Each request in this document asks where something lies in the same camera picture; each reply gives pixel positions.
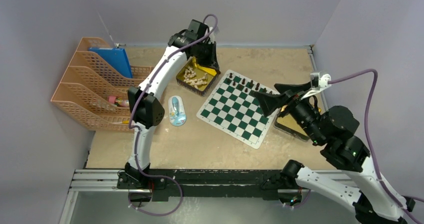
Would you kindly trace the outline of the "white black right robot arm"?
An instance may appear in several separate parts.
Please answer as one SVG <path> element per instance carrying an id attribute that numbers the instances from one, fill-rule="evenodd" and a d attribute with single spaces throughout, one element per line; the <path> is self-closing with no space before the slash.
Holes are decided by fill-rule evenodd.
<path id="1" fill-rule="evenodd" d="M 310 98 L 325 90 L 327 85 L 312 86 L 276 84 L 277 94 L 254 91 L 264 116 L 279 110 L 290 115 L 305 131 L 313 145 L 321 146 L 321 155 L 355 183 L 354 187 L 320 176 L 304 164 L 289 160 L 280 174 L 288 188 L 304 187 L 334 200 L 362 224 L 404 224 L 404 214 L 412 211 L 415 202 L 392 192 L 381 172 L 373 166 L 370 150 L 355 133 L 359 122 L 344 106 L 334 106 L 320 113 Z"/>

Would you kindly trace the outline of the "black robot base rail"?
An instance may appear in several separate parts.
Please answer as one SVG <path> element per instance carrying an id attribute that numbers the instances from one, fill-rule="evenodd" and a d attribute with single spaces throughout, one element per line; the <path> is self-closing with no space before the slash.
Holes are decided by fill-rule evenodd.
<path id="1" fill-rule="evenodd" d="M 166 202 L 169 198 L 260 198 L 297 205 L 310 194 L 281 170 L 150 169 L 147 176 L 130 168 L 117 173 L 117 188 L 131 200 Z"/>

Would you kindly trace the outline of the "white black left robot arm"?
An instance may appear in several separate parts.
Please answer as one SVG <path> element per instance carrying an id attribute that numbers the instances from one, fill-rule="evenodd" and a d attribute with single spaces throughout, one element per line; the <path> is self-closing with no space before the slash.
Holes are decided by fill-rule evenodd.
<path id="1" fill-rule="evenodd" d="M 153 180 L 163 175 L 149 174 L 150 149 L 156 127 L 163 120 L 165 109 L 162 94 L 178 71 L 195 58 L 202 67 L 218 70 L 215 30 L 217 24 L 208 26 L 205 21 L 193 19 L 188 28 L 169 38 L 165 52 L 148 77 L 137 87 L 127 91 L 130 120 L 128 127 L 134 131 L 132 154 L 118 175 L 118 187 L 128 184 L 133 189 L 148 188 Z"/>

